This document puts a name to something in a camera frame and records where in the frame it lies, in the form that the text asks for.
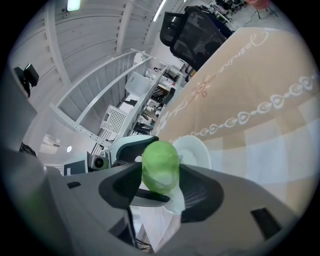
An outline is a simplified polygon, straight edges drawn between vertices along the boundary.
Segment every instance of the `white ceiling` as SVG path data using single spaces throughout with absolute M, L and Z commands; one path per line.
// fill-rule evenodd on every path
M 91 141 L 58 123 L 50 103 L 56 104 L 74 81 L 109 58 L 131 48 L 150 51 L 164 12 L 175 12 L 190 0 L 167 0 L 153 22 L 161 2 L 81 0 L 80 10 L 66 13 L 62 11 L 66 0 L 57 0 L 44 6 L 26 26 L 11 51 L 9 65 L 24 69 L 32 63 L 39 74 L 38 85 L 32 88 L 29 99 L 38 115 L 23 142 L 44 164 L 62 164 L 84 149 L 91 153 Z M 48 138 L 63 146 L 52 150 L 47 145 Z M 67 146 L 72 146 L 72 153 L 67 153 Z

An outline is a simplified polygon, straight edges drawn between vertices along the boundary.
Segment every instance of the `desk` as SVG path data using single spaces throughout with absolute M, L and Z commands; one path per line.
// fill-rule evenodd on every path
M 297 214 L 318 182 L 319 72 L 296 34 L 239 28 L 161 113 L 153 130 L 173 143 L 197 136 L 212 169 L 252 180 Z M 162 207 L 141 208 L 158 251 L 180 226 Z

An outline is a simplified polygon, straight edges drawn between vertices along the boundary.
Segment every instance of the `table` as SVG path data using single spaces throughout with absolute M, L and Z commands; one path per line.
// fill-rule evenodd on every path
M 154 134 L 197 136 L 212 169 L 252 180 L 297 214 L 318 183 L 319 72 L 302 38 L 239 28 L 161 113 Z M 180 226 L 163 207 L 140 208 L 155 251 Z

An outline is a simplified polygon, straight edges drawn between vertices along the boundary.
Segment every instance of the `ceiling beam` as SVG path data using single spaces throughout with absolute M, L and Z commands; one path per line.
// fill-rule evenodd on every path
M 58 39 L 57 39 L 55 3 L 56 1 L 49 1 L 45 6 L 45 18 L 44 18 L 45 34 L 48 41 L 50 53 L 52 54 L 54 65 L 61 77 L 61 80 L 65 86 L 70 87 L 71 81 L 66 71 L 65 64 L 61 57 L 60 48 L 59 48 Z
M 132 14 L 132 11 L 134 9 L 134 3 L 136 0 L 128 0 L 125 8 L 124 8 L 124 12 L 122 14 L 122 18 L 121 18 L 121 22 L 120 22 L 120 28 L 119 28 L 119 33 L 118 33 L 118 38 L 116 41 L 116 53 L 117 54 L 121 54 L 122 53 L 122 49 L 124 46 L 124 41 L 125 41 L 125 36 L 126 36 L 126 32 L 127 32 L 127 28 L 128 28 L 128 24 L 129 24 L 129 20 Z

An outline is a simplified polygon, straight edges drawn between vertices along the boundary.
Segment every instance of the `green plastic bag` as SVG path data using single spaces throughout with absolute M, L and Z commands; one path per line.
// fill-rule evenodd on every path
M 142 155 L 142 181 L 147 188 L 159 194 L 168 194 L 179 181 L 177 150 L 167 141 L 155 141 Z

